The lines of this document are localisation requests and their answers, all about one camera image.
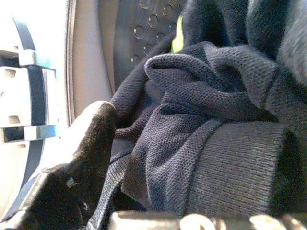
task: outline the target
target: knit fabric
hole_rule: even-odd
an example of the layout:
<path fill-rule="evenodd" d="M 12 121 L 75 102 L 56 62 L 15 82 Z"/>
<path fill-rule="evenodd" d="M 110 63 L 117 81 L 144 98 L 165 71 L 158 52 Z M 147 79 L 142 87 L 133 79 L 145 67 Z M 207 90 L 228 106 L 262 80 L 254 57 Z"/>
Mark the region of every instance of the knit fabric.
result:
<path fill-rule="evenodd" d="M 306 211 L 306 3 L 187 1 L 183 51 L 157 55 L 165 38 L 111 100 L 125 194 L 179 217 Z"/>

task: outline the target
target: yellow fabric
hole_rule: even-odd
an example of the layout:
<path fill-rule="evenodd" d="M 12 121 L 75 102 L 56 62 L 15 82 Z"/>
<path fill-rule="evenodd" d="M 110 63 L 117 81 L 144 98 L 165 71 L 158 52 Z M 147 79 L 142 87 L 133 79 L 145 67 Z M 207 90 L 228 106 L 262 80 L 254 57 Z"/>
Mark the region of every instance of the yellow fabric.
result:
<path fill-rule="evenodd" d="M 178 17 L 176 27 L 176 37 L 172 41 L 172 52 L 176 53 L 183 49 L 183 31 L 182 31 L 182 15 Z"/>

